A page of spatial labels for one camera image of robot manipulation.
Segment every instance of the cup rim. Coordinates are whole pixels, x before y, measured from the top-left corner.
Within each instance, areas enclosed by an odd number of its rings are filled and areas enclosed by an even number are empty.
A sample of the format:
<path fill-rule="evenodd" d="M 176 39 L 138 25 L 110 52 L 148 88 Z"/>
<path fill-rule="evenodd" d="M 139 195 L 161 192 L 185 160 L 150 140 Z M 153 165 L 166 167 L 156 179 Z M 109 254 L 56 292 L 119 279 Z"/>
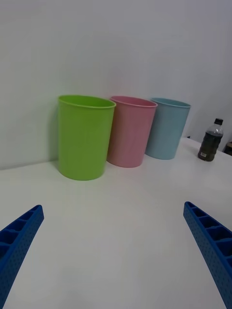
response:
<path fill-rule="evenodd" d="M 93 98 L 93 99 L 100 99 L 106 103 L 108 103 L 108 106 L 92 106 L 92 105 L 84 105 L 84 104 L 75 104 L 72 102 L 68 102 L 67 97 L 77 97 L 77 98 Z M 94 97 L 94 96 L 82 96 L 82 95 L 62 95 L 58 97 L 59 102 L 72 105 L 75 107 L 83 107 L 83 108 L 91 108 L 91 109 L 110 109 L 114 108 L 116 106 L 115 102 L 108 100 L 106 98 L 100 98 L 100 97 Z"/>
<path fill-rule="evenodd" d="M 126 100 L 130 101 L 131 99 L 134 100 L 139 100 L 141 103 L 143 102 L 143 104 L 133 104 L 130 102 L 126 102 Z M 147 99 L 143 99 L 143 98 L 137 98 L 137 97 L 128 97 L 128 96 L 112 96 L 110 98 L 111 101 L 115 102 L 115 103 L 121 103 L 121 104 L 125 104 L 125 105 L 130 105 L 130 106 L 134 106 L 134 107 L 143 107 L 143 108 L 155 108 L 158 106 L 158 104 L 156 102 L 152 102 L 151 100 L 147 100 Z"/>
<path fill-rule="evenodd" d="M 181 102 L 181 101 L 176 101 L 176 100 L 172 100 L 169 98 L 151 98 L 152 102 L 156 102 L 158 105 L 159 104 L 163 104 L 163 105 L 168 105 L 168 106 L 174 106 L 174 107 L 180 107 L 180 108 L 190 108 L 191 105 L 185 102 Z"/>

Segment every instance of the tabletop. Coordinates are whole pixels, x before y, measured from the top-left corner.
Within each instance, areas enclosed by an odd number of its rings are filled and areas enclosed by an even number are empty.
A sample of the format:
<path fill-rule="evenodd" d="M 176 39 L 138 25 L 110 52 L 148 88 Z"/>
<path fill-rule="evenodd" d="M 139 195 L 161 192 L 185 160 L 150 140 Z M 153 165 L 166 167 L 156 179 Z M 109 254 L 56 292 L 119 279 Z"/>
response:
<path fill-rule="evenodd" d="M 65 178 L 56 162 L 0 171 L 0 227 L 37 204 L 44 222 L 4 309 L 225 309 L 185 219 L 191 201 L 232 230 L 232 157 L 145 155 L 102 177 Z"/>

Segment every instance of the dark bottle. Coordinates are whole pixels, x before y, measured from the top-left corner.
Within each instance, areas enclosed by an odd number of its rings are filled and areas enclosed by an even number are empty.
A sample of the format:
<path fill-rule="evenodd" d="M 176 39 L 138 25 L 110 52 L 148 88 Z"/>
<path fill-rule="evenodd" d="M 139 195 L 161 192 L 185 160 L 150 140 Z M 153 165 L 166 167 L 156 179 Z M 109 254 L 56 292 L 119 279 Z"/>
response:
<path fill-rule="evenodd" d="M 222 119 L 216 118 L 214 125 L 207 129 L 202 145 L 198 152 L 198 157 L 201 160 L 213 161 L 223 136 L 223 130 L 221 127 L 222 123 Z"/>

